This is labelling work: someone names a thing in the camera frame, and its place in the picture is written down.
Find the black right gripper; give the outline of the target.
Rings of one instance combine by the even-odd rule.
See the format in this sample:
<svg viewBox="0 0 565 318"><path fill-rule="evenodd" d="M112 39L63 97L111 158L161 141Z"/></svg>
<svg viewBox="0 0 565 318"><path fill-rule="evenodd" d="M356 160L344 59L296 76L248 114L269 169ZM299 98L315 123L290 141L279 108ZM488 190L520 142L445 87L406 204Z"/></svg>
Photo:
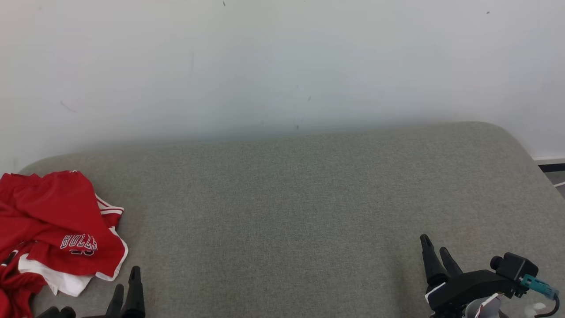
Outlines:
<svg viewBox="0 0 565 318"><path fill-rule="evenodd" d="M513 280L489 270L463 273L446 247L439 251L443 267L428 235L422 234L420 242L426 283L432 288L425 298L436 318L462 318L468 304L494 294L513 297Z"/></svg>

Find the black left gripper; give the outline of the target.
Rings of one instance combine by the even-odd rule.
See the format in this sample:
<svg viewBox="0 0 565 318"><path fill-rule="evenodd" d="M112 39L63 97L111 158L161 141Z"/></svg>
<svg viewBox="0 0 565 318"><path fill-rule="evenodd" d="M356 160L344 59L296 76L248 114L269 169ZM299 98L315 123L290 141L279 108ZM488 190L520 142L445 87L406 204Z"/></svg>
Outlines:
<svg viewBox="0 0 565 318"><path fill-rule="evenodd" d="M145 318L145 304L143 294L143 283L139 266L133 266L129 274L128 293L123 306L124 318ZM105 312L107 318L120 318L124 301L124 286L117 284L108 308ZM71 307L50 307L36 316L36 318L77 318L76 312Z"/></svg>

